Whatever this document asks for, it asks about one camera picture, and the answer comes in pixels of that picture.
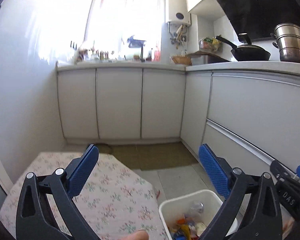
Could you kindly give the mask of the person's finger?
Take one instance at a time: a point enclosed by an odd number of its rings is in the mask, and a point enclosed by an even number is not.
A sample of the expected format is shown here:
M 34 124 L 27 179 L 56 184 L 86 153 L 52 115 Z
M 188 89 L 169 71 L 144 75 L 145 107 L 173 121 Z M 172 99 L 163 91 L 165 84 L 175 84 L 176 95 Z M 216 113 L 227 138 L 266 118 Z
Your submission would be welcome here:
M 123 237 L 121 240 L 149 240 L 149 235 L 147 231 L 141 229 L 126 237 Z

